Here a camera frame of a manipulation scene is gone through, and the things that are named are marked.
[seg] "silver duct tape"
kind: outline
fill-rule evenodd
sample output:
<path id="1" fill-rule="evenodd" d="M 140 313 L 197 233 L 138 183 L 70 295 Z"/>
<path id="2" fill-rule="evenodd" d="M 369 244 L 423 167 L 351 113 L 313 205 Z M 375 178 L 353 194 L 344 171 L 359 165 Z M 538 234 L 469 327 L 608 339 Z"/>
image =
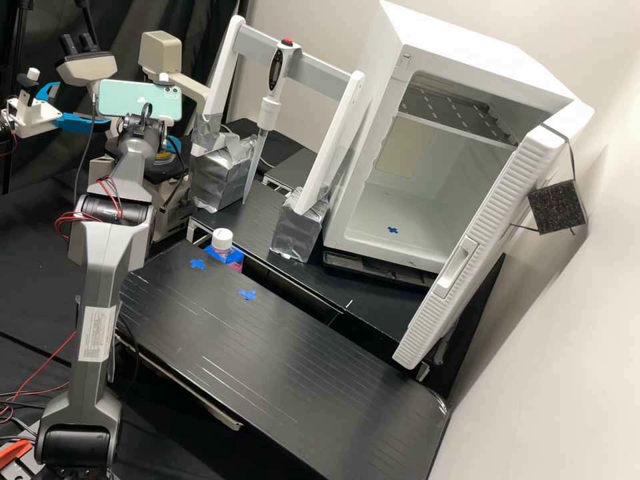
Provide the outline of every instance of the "silver duct tape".
<path id="1" fill-rule="evenodd" d="M 215 141 L 220 136 L 220 125 L 222 124 L 222 113 L 216 115 L 196 115 L 191 141 L 200 145 L 205 150 L 211 150 Z"/>
<path id="2" fill-rule="evenodd" d="M 284 258 L 306 263 L 322 230 L 322 222 L 329 210 L 329 198 L 327 188 L 323 188 L 321 199 L 304 215 L 298 215 L 293 209 L 301 193 L 302 188 L 296 188 L 282 204 L 270 248 Z"/>
<path id="3" fill-rule="evenodd" d="M 214 213 L 242 198 L 253 137 L 239 141 L 234 155 L 227 148 L 191 159 L 191 192 L 198 208 Z"/>

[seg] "fridge door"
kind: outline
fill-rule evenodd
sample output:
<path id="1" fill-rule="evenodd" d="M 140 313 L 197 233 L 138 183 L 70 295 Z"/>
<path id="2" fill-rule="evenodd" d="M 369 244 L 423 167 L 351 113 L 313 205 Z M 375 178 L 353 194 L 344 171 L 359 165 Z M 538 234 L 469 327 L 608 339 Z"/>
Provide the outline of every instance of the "fridge door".
<path id="1" fill-rule="evenodd" d="M 545 123 L 573 142 L 592 115 L 591 107 L 574 100 Z M 564 148 L 564 140 L 542 126 L 526 134 L 414 314 L 393 354 L 396 362 L 414 368 L 451 328 L 500 256 L 526 195 Z"/>

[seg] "mint green smartphone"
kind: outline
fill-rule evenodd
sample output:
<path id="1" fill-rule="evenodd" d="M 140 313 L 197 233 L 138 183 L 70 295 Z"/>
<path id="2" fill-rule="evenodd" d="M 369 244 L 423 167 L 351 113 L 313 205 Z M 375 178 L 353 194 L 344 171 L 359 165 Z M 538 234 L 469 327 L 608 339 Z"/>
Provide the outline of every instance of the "mint green smartphone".
<path id="1" fill-rule="evenodd" d="M 182 90 L 177 85 L 126 80 L 100 80 L 98 86 L 98 113 L 104 117 L 124 117 L 130 113 L 140 115 L 145 103 L 152 104 L 151 118 L 182 118 Z"/>

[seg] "white wall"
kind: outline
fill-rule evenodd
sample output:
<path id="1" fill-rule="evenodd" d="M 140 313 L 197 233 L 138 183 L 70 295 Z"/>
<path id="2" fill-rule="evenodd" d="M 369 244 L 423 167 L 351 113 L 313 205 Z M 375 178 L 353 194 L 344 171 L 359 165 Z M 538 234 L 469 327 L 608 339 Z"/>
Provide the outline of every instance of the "white wall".
<path id="1" fill-rule="evenodd" d="M 431 480 L 640 478 L 640 56 L 589 235 L 453 412 Z"/>
<path id="2" fill-rule="evenodd" d="M 290 36 L 304 50 L 353 70 L 376 0 L 252 0 L 249 24 Z M 397 0 L 422 11 L 518 45 L 547 66 L 596 110 L 607 104 L 637 48 L 637 0 Z M 231 118 L 256 119 L 267 91 L 267 69 L 244 62 L 235 82 Z M 277 129 L 317 151 L 336 103 L 289 82 Z M 589 152 L 595 157 L 597 151 Z"/>

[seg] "bottle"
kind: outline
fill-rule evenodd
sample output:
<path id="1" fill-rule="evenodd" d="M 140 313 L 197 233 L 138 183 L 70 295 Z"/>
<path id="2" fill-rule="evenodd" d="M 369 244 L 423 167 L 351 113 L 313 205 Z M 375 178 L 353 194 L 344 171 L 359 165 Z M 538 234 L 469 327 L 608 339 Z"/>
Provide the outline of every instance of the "bottle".
<path id="1" fill-rule="evenodd" d="M 233 246 L 233 232 L 226 228 L 219 228 L 211 234 L 211 245 L 205 249 L 213 258 L 242 272 L 242 262 L 245 254 Z"/>

